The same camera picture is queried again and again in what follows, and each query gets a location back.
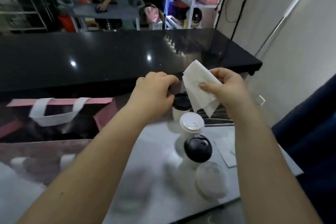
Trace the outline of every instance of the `white electrical outlet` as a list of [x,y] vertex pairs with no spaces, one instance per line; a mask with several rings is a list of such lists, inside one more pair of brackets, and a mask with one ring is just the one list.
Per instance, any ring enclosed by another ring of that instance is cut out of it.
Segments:
[[261,95],[258,95],[256,98],[255,98],[255,101],[258,103],[258,105],[262,106],[266,100],[261,96]]

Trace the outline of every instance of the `black countertop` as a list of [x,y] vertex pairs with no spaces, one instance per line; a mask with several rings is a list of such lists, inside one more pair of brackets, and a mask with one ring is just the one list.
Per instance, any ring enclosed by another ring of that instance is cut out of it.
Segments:
[[195,59],[250,74],[262,65],[215,29],[21,34],[0,37],[0,47],[2,93],[120,83],[150,71],[181,76]]

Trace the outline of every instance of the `dark blue fabric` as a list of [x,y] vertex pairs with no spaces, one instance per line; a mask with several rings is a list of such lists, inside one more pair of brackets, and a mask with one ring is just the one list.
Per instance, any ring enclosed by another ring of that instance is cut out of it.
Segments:
[[297,177],[324,223],[336,223],[336,75],[272,131],[304,171]]

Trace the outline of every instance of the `white paper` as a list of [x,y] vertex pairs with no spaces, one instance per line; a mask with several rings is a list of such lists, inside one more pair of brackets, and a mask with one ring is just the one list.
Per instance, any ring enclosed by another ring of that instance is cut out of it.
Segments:
[[237,165],[235,138],[234,137],[220,138],[215,141],[215,144],[220,154],[222,155],[222,158],[224,159],[226,165],[228,167],[235,167]]
[[219,105],[219,100],[211,93],[205,92],[199,88],[201,82],[221,82],[198,60],[193,61],[183,72],[183,83],[190,99],[194,112],[204,109],[210,118]]

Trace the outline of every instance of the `black lid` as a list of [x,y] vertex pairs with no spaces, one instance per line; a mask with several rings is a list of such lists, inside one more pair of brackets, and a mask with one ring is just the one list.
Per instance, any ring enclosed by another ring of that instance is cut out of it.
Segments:
[[211,157],[212,146],[205,136],[195,134],[184,142],[184,151],[192,161],[203,163]]
[[191,109],[189,97],[185,93],[175,95],[173,107],[180,111],[187,111]]

